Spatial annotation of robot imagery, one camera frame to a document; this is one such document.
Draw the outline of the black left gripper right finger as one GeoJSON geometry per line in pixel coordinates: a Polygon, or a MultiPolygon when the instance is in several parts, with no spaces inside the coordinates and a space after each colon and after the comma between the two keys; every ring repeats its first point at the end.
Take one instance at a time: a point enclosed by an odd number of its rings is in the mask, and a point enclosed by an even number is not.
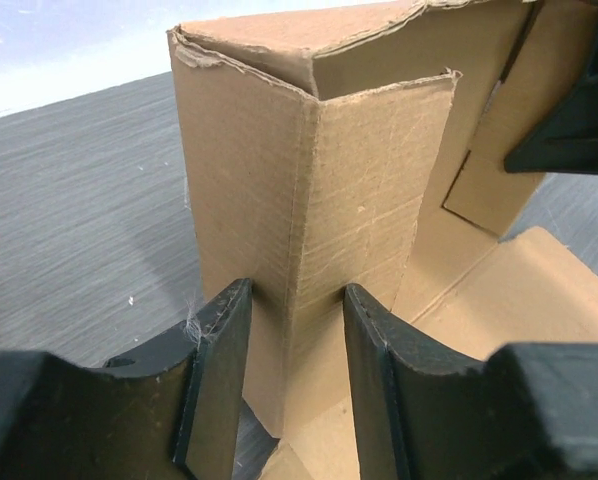
{"type": "Polygon", "coordinates": [[[598,344],[508,343],[483,361],[359,284],[344,331],[364,479],[598,479],[598,344]]]}

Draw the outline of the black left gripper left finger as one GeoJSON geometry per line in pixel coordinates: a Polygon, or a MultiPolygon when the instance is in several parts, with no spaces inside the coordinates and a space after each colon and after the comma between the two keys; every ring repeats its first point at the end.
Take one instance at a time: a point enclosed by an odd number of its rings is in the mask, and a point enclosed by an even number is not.
{"type": "Polygon", "coordinates": [[[233,281],[102,367],[0,351],[0,479],[228,479],[252,318],[233,281]]]}

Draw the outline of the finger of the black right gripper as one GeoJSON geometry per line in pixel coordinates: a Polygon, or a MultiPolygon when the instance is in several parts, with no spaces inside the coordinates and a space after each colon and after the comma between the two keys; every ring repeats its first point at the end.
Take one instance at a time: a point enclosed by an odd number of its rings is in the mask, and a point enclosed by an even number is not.
{"type": "MultiPolygon", "coordinates": [[[[592,5],[598,8],[598,1],[592,5]]],[[[565,98],[507,154],[504,170],[598,175],[598,26],[583,73],[565,98]]]]}

